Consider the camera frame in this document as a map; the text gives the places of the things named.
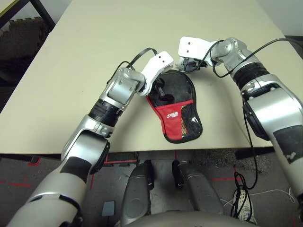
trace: black cable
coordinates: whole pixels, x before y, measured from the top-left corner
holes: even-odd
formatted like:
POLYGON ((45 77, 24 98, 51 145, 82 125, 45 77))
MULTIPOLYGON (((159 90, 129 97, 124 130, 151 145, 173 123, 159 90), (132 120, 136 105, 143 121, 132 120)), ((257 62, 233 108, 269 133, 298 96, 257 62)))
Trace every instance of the black cable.
MULTIPOLYGON (((255 55, 256 53, 258 53, 260 50, 262 50, 262 49, 264 49, 265 47, 267 47, 267 46, 269 46, 269 45, 271 45, 271 44, 273 44, 273 43, 275 43, 275 42, 278 42, 278 41, 289 41, 289 42, 292 42, 292 43, 294 43, 294 44, 297 44, 298 46, 300 46, 300 47, 303 49, 303 46, 302 46, 298 41, 296 41, 296 40, 294 40, 294 39, 288 39, 288 38, 274 39, 274 40, 268 42, 267 44, 261 46, 260 48, 258 48, 257 50, 255 50, 255 51, 254 51, 253 53, 251 53, 250 55, 248 55, 248 56, 247 56, 243 61, 241 61, 236 67, 238 67, 240 64, 242 64, 243 62, 245 62, 247 59, 249 59, 249 58, 251 58, 252 56, 254 56, 254 55, 255 55)), ((231 74, 231 73, 234 71, 234 69, 236 68, 236 67, 234 67, 232 70, 228 71, 228 72, 225 73, 223 76, 220 76, 220 75, 217 73, 216 69, 215 69, 216 64, 217 64, 217 62, 213 61, 213 72, 214 72, 214 74, 215 74, 217 77, 219 77, 219 78, 226 77, 227 75, 231 74)))
POLYGON ((118 70, 118 69, 120 68, 120 66, 123 65, 124 63, 127 63, 128 66, 130 65, 130 63, 129 63, 128 61, 123 61, 123 62, 121 62, 121 63, 118 65, 118 67, 116 68, 116 70, 115 70, 115 72, 113 73, 113 75, 111 76, 111 78, 108 80, 108 82, 114 77, 114 75, 115 75, 115 73, 117 72, 117 70, 118 70))
POLYGON ((252 144, 250 131, 248 129, 248 124, 247 124, 247 120, 246 120, 244 111, 243 111, 243 116, 244 116, 245 128, 246 128, 247 135, 248 135, 248 138, 249 138, 249 141, 250 141, 251 152, 253 154, 253 158, 254 158, 254 162, 255 162, 256 177, 255 177, 255 181, 254 181, 253 185, 251 187, 248 187, 246 185, 246 181, 245 181, 244 176, 242 174, 240 174, 239 172, 235 171, 234 178, 235 178, 235 183, 236 183, 237 190, 235 191, 236 201, 232 205, 231 217, 239 218, 239 214, 240 214, 240 212, 241 212, 241 210, 244 206, 244 203, 245 203, 245 201, 248 197, 249 204, 250 204, 250 215, 249 215, 249 217, 247 218, 246 221, 249 221, 251 219, 251 216, 252 216, 252 204, 251 204, 250 195, 249 195, 248 190, 253 189, 256 186, 257 182, 258 182, 258 164, 257 164, 257 159, 256 159, 256 152, 255 152, 255 149, 254 149, 253 144, 252 144), (238 177, 240 177, 242 184, 239 184, 238 177), (244 199, 244 201, 243 201, 243 203, 242 203, 242 205, 241 205, 241 207, 238 211, 238 203, 239 203, 239 199, 240 199, 240 195, 241 195, 241 189, 245 191, 245 199, 244 199))
POLYGON ((134 59, 132 59, 132 61, 128 64, 127 68, 132 67, 132 65, 133 65, 139 58, 141 58, 142 55, 144 55, 145 53, 147 53, 147 52, 150 51, 150 50, 153 51, 154 55, 157 55, 157 54, 158 54, 158 52, 157 52, 155 49, 153 49, 153 48, 151 48, 151 47, 148 47, 148 48, 142 50, 140 53, 138 53, 138 54, 134 57, 134 59))
POLYGON ((219 40, 219 41, 215 42, 215 43, 209 48, 209 50, 206 52, 205 56, 204 56, 203 59, 200 61, 200 63, 199 63, 193 70, 187 70, 187 66, 188 66, 188 65, 186 65, 186 66, 184 67, 184 71, 185 71, 185 72, 193 72, 193 71, 197 70, 199 67, 201 67, 201 65, 202 65, 203 62, 205 61, 205 58, 207 57, 207 55, 209 54, 209 52, 212 50, 212 48, 213 48, 214 46, 216 46, 218 43, 223 42, 223 41, 224 41, 224 40, 219 40))

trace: silver robot arm segment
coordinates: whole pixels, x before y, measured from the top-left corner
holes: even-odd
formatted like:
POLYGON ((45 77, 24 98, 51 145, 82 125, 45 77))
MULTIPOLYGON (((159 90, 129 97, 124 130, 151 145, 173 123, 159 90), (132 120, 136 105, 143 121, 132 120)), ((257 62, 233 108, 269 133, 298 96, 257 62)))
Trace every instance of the silver robot arm segment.
POLYGON ((109 151, 106 138, 134 94, 148 95, 157 76, 172 65, 173 58, 163 51, 149 60, 142 73, 119 68, 67 141, 60 166, 38 185, 8 226, 81 226, 89 175, 101 169, 109 151))
MULTIPOLYGON (((201 60, 212 43, 182 37, 179 55, 184 60, 201 60)), ((269 73, 246 44, 228 38, 216 44, 205 58, 212 66, 223 63, 238 85, 243 110, 256 136, 270 140, 288 182, 301 207, 303 204, 303 105, 276 75, 269 73)))

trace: table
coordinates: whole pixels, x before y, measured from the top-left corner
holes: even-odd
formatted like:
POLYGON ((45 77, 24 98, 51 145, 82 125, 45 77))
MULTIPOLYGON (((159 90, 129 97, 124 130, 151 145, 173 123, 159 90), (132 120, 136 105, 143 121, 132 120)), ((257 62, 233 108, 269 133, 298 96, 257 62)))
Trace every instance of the table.
MULTIPOLYGON (((189 0, 186 5, 180 0, 74 0, 0 114, 1 153, 60 154, 117 65, 146 47, 166 50, 177 61, 182 36, 209 41, 233 36, 252 51, 283 37, 254 0, 189 0)), ((151 56, 143 56, 135 68, 142 70, 151 56)), ((288 42, 257 56, 303 100, 303 62, 288 42)), ((249 147, 233 80, 217 78, 211 68, 189 77, 204 128, 200 138, 167 142, 146 99, 135 96, 109 139, 110 152, 249 147)), ((252 140, 256 147, 271 146, 254 135, 252 140)))
POLYGON ((26 4, 31 2, 37 10, 48 29, 51 31, 55 23, 48 14, 40 0, 1 0, 0 1, 0 28, 2 28, 9 20, 19 12, 26 4))

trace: white cable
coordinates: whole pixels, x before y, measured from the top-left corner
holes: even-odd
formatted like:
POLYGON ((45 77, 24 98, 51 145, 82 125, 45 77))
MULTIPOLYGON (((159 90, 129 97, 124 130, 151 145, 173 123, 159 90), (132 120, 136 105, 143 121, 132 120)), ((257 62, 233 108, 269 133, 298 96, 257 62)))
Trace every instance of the white cable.
POLYGON ((224 199, 220 199, 220 200, 222 200, 223 202, 225 202, 225 204, 223 205, 223 207, 225 207, 225 205, 227 205, 227 204, 229 204, 229 205, 232 206, 232 204, 230 203, 232 200, 229 200, 229 201, 226 201, 224 199))
MULTIPOLYGON (((289 196, 289 199, 290 199, 290 201, 291 201, 292 203, 295 203, 295 199, 294 199, 294 197, 290 194, 290 191, 291 191, 291 187, 289 187, 288 192, 283 191, 283 190, 281 190, 281 189, 272 189, 272 190, 268 190, 268 191, 265 191, 265 192, 253 193, 253 194, 250 194, 250 196, 252 196, 252 195, 261 195, 261 194, 265 194, 265 193, 268 193, 268 192, 283 192, 283 193, 285 193, 286 195, 289 196)), ((226 202, 226 203, 223 205, 223 207, 225 207, 227 204, 229 204, 229 205, 232 206, 231 202, 233 201, 233 199, 232 199, 232 200, 229 200, 229 201, 226 201, 226 200, 224 200, 224 199, 220 199, 220 200, 226 202)))

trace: paddle cover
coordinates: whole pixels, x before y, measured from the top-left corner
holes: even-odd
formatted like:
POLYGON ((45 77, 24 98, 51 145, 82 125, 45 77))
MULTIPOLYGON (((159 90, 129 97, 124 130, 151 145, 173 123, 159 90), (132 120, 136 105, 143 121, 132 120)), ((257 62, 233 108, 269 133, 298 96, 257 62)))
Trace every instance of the paddle cover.
POLYGON ((176 70, 160 74, 147 99, 161 120, 167 141, 183 143, 202 134, 195 87, 186 74, 176 70))

